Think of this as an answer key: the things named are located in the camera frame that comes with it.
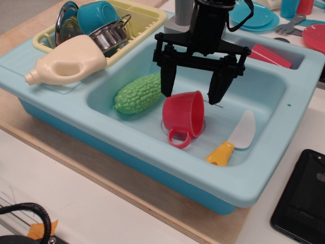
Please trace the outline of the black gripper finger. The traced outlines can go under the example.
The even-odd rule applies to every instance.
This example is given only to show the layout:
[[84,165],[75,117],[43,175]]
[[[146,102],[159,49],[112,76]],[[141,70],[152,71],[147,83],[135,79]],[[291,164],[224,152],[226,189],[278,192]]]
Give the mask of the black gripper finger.
[[165,97],[170,97],[172,94],[176,72],[177,72],[176,64],[164,64],[161,67],[161,71],[160,71],[161,93]]
[[218,70],[213,72],[208,91],[209,104],[214,105],[222,100],[233,78],[234,74],[229,70]]

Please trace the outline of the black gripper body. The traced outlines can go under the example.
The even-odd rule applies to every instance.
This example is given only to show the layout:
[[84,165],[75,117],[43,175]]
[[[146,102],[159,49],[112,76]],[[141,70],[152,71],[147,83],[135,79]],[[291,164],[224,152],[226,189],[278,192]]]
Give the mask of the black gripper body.
[[235,1],[195,1],[189,30],[184,33],[155,35],[154,62],[162,76],[175,76],[178,66],[212,71],[215,76],[241,76],[251,51],[223,40],[224,29],[238,30],[251,18],[248,14],[234,27],[229,12]]

